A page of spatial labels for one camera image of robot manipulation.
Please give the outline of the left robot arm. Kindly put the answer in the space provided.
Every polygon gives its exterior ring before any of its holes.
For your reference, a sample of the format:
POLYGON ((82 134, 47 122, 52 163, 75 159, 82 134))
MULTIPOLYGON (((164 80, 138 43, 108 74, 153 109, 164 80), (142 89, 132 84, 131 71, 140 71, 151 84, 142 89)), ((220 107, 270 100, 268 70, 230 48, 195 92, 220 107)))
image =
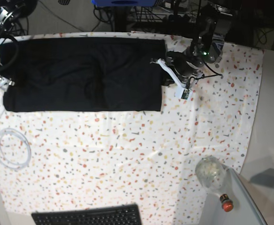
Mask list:
POLYGON ((183 52, 168 51, 165 59, 152 59, 151 62, 158 64, 177 85, 177 98, 189 100, 193 86, 207 78, 201 70, 209 68, 221 55, 225 37, 240 7, 239 0, 208 1, 198 10, 191 45, 183 52))

